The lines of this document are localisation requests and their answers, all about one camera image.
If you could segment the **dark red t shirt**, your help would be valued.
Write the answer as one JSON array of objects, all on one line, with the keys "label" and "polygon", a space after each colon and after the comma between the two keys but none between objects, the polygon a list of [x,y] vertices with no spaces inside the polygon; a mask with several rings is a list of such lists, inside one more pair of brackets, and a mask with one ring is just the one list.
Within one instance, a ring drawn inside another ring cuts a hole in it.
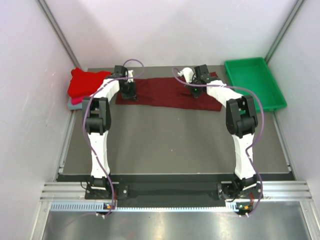
[{"label": "dark red t shirt", "polygon": [[206,93],[194,97],[190,90],[174,77],[136,79],[135,85],[137,101],[123,99],[118,92],[115,103],[215,112],[222,109],[222,104]]}]

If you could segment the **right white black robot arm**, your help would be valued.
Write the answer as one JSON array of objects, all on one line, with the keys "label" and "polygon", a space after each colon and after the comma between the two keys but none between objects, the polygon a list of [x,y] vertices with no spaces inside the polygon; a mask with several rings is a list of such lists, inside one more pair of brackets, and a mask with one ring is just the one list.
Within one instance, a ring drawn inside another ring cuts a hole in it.
[{"label": "right white black robot arm", "polygon": [[257,186],[257,173],[251,164],[251,145],[258,126],[254,98],[232,90],[220,78],[212,76],[205,64],[194,69],[185,67],[178,75],[184,78],[194,97],[205,93],[225,107],[225,123],[234,142],[236,163],[232,186],[222,187],[219,194],[228,202],[245,198]]}]

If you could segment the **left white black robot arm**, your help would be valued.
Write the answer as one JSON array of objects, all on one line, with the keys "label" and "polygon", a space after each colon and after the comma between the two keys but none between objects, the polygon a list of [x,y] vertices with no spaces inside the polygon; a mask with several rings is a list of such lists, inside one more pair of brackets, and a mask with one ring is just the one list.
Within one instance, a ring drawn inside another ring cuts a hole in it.
[{"label": "left white black robot arm", "polygon": [[133,71],[123,65],[116,65],[98,90],[82,100],[82,131],[92,162],[86,199],[115,200],[115,188],[108,164],[107,138],[112,124],[110,101],[117,93],[120,93],[123,100],[138,100]]}]

